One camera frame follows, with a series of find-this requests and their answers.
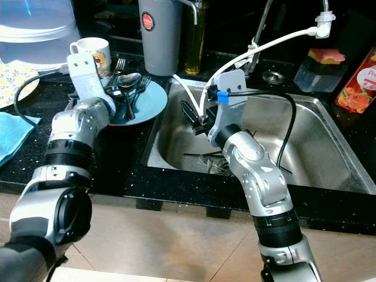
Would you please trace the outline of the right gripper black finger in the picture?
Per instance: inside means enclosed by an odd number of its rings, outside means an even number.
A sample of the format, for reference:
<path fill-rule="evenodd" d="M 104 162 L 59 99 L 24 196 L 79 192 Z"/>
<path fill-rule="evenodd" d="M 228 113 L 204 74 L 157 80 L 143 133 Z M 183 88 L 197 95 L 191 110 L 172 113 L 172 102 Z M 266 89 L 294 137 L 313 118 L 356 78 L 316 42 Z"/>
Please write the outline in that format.
<path fill-rule="evenodd" d="M 190 102 L 181 101 L 181 112 L 191 126 L 200 127 L 202 125 L 199 115 L 197 115 Z"/>

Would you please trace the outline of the silver metal spoon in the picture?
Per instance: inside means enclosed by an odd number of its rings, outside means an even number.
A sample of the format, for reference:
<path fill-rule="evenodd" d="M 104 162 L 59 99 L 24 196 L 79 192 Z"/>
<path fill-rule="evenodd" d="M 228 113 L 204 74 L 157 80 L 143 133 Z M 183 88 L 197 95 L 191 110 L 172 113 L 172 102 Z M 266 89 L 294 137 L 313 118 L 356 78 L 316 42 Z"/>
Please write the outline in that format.
<path fill-rule="evenodd" d="M 125 111 L 123 120 L 130 121 L 133 118 L 133 110 L 130 102 L 130 92 L 132 89 L 136 89 L 142 80 L 140 73 L 128 73 L 128 75 L 120 75 L 118 77 L 117 86 L 121 94 L 121 104 Z"/>

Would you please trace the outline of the metal kitchen faucet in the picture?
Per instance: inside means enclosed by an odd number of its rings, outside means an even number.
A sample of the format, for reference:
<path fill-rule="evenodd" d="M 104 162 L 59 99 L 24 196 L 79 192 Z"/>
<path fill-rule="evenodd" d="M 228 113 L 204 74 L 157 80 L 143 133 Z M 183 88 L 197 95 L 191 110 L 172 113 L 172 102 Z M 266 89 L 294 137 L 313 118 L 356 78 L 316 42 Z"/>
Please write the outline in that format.
<path fill-rule="evenodd" d="M 260 37 L 261 33 L 263 32 L 263 29 L 266 25 L 266 19 L 268 16 L 268 13 L 270 11 L 270 8 L 272 6 L 272 3 L 274 0 L 267 0 L 265 4 L 265 8 L 263 10 L 263 14 L 261 14 L 260 24 L 258 25 L 258 28 L 256 29 L 255 35 L 253 35 L 252 41 L 255 41 L 255 43 L 260 43 Z M 317 27 L 329 27 L 331 28 L 331 23 L 336 18 L 335 14 L 333 14 L 333 11 L 330 9 L 330 0 L 321 0 L 321 6 L 322 11 L 320 15 L 316 18 Z M 245 78 L 249 78 L 251 73 L 255 70 L 256 65 L 260 61 L 259 59 L 260 52 L 253 54 L 251 56 L 247 57 L 247 62 L 241 63 L 238 62 L 236 64 L 237 68 L 242 68 L 245 74 Z"/>

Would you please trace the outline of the light blue plate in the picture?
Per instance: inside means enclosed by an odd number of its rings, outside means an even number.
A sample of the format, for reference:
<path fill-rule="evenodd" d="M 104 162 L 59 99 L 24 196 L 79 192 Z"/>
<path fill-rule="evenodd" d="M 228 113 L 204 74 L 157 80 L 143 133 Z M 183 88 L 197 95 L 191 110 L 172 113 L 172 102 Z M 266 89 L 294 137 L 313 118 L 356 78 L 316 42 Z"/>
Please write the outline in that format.
<path fill-rule="evenodd" d="M 118 77 L 116 75 L 110 78 L 102 78 L 101 83 L 103 85 L 105 93 L 110 96 L 109 87 L 118 85 Z M 130 92 L 130 102 L 132 96 L 134 96 L 136 89 L 132 89 Z M 167 93 L 157 83 L 151 81 L 145 92 L 143 92 L 135 105 L 132 106 L 133 118 L 127 123 L 111 123 L 112 126 L 128 126 L 143 123 L 152 118 L 155 118 L 167 105 Z"/>

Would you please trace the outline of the white cartoon cat mug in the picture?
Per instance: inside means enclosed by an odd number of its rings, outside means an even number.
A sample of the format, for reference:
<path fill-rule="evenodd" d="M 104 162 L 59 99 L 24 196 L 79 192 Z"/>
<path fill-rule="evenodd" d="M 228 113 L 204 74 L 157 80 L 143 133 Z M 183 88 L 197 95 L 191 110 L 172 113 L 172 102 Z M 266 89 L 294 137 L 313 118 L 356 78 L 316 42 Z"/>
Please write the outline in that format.
<path fill-rule="evenodd" d="M 109 42 L 103 38 L 88 37 L 70 43 L 70 53 L 89 53 L 96 62 L 96 67 L 102 77 L 107 77 L 111 73 L 111 53 Z"/>

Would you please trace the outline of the yellow oil glass bottle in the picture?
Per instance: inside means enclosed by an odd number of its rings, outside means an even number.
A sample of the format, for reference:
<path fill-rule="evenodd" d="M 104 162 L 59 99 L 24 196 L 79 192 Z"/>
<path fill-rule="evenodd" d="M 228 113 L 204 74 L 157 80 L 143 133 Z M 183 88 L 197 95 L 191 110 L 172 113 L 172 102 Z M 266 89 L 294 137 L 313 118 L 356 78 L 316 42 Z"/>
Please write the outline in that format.
<path fill-rule="evenodd" d="M 197 8 L 197 25 L 193 24 L 193 14 L 188 11 L 184 33 L 186 44 L 184 71 L 188 75 L 198 75 L 200 72 L 205 26 L 207 24 L 207 13 L 209 13 L 209 0 L 193 0 L 193 2 L 196 3 Z"/>

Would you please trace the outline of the grey water jug red logo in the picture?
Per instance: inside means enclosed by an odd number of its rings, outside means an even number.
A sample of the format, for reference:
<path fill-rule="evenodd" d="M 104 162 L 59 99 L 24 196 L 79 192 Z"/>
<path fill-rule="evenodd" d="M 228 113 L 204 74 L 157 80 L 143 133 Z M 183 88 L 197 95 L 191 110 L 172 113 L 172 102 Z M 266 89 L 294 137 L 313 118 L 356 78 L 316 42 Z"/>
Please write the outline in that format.
<path fill-rule="evenodd" d="M 151 75 L 171 77 L 177 72 L 183 7 L 190 8 L 193 23 L 198 24 L 196 3 L 191 0 L 139 0 L 143 61 Z"/>

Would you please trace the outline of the floral patterned plate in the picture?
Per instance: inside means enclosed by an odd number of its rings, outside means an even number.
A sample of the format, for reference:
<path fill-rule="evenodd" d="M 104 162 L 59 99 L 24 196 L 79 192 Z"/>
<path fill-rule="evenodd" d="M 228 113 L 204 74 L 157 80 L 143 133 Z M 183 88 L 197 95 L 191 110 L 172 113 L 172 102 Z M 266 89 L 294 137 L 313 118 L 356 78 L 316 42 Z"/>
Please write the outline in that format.
<path fill-rule="evenodd" d="M 0 108 L 14 104 L 14 96 L 24 82 L 39 75 L 29 65 L 21 62 L 0 63 Z"/>

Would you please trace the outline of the blue cloth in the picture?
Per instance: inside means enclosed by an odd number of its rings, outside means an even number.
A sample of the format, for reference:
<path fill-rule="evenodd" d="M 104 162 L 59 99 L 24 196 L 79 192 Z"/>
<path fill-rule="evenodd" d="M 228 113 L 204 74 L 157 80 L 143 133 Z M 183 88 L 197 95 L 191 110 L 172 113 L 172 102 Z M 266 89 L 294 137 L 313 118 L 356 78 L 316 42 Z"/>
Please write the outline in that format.
<path fill-rule="evenodd" d="M 0 166 L 14 156 L 32 129 L 34 126 L 24 121 L 21 116 L 4 111 L 0 113 Z"/>

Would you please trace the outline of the clear plastic food cover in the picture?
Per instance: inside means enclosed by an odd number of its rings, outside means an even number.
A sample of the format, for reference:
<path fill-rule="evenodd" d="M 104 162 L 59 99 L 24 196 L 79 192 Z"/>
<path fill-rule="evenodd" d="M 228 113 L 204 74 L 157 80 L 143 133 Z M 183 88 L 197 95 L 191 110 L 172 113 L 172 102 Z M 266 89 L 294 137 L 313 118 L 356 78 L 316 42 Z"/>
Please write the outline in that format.
<path fill-rule="evenodd" d="M 0 61 L 37 72 L 66 64 L 80 39 L 72 0 L 0 0 Z"/>

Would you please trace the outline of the stainless steel sink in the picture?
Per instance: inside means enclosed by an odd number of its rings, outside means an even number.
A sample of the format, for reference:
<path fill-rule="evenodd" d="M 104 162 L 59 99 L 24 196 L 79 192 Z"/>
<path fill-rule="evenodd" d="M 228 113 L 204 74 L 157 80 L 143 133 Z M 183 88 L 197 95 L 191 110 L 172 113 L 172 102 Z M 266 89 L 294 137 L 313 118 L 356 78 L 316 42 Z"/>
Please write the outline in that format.
<path fill-rule="evenodd" d="M 187 101 L 186 88 L 176 80 L 167 84 L 167 105 L 156 118 L 149 139 L 146 164 L 150 167 L 207 174 L 230 175 L 222 157 L 183 156 L 184 153 L 219 151 L 204 134 L 195 135 L 181 112 Z M 272 161 L 282 155 L 287 183 L 327 190 L 376 194 L 376 183 L 355 157 L 344 135 L 336 127 L 323 103 L 308 96 L 294 96 L 296 119 L 290 139 L 284 135 L 292 108 L 278 96 L 250 96 L 241 128 L 248 131 L 269 153 Z"/>

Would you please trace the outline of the pink yellow sponge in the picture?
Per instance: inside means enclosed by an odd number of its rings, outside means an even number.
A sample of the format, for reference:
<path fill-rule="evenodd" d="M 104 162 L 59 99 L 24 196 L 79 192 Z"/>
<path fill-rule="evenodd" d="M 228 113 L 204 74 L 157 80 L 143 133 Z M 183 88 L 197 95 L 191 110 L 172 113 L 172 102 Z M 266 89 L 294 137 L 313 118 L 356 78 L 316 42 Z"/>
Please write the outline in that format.
<path fill-rule="evenodd" d="M 323 65 L 340 65 L 345 61 L 345 56 L 338 49 L 316 49 L 312 48 L 308 56 L 315 62 Z"/>

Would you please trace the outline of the peach dish soap bottle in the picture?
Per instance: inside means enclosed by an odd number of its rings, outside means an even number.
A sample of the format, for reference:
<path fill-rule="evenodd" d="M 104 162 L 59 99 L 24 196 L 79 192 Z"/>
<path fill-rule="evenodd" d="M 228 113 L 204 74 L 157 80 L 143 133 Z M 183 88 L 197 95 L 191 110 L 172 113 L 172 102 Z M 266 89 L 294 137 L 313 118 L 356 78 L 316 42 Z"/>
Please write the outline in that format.
<path fill-rule="evenodd" d="M 335 104 L 354 113 L 364 113 L 376 100 L 376 45 L 349 78 Z"/>

